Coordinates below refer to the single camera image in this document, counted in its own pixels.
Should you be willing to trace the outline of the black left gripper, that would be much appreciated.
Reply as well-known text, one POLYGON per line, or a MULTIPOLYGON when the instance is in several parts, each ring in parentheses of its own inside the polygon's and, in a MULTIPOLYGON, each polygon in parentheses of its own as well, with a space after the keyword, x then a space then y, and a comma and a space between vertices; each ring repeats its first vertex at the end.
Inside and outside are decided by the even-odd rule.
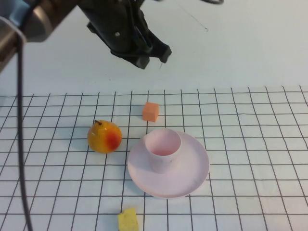
POLYGON ((172 54, 148 29, 136 0, 83 0, 79 8, 89 19, 88 28, 110 49, 110 52, 140 69, 150 58, 166 63, 172 54))

